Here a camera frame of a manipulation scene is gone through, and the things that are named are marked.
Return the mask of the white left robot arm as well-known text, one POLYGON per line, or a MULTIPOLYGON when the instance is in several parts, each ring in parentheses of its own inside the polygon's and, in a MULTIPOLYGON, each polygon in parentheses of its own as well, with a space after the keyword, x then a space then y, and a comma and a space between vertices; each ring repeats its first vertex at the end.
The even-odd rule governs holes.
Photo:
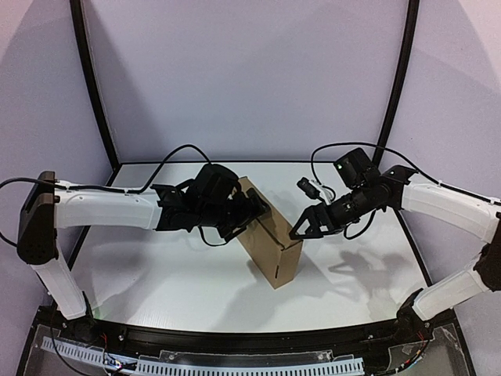
POLYGON ((59 229, 123 226, 190 232, 209 227, 229 242, 270 210, 233 171, 212 163, 177 186, 153 182, 140 189, 75 186, 57 181, 54 172, 43 172, 32 183, 20 211, 17 254, 36 272, 67 326, 87 341, 98 336, 98 324, 57 247, 59 229))

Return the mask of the brown cardboard box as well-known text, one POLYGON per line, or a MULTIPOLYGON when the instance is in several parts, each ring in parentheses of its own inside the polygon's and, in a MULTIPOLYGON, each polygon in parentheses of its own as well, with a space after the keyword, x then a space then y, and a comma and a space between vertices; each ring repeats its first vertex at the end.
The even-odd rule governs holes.
POLYGON ((278 289, 294 279, 303 242, 290 238, 292 225, 248 177, 239 182, 244 192, 254 190, 269 211, 247 225, 237 240, 271 287, 278 289))

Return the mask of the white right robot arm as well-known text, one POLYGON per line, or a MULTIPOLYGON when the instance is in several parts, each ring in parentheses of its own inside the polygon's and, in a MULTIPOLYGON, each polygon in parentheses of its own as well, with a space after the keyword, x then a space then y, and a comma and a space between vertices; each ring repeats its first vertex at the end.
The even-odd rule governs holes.
POLYGON ((340 198, 318 180, 297 186, 318 203, 307 207, 290 231, 293 240, 346 233, 364 215, 392 208, 429 215, 475 235, 484 246, 460 271, 412 293, 397 312, 400 327, 416 331, 438 314, 476 295, 500 289, 500 201, 449 186, 408 161, 381 172, 363 150, 352 150, 333 164, 350 190, 340 198))

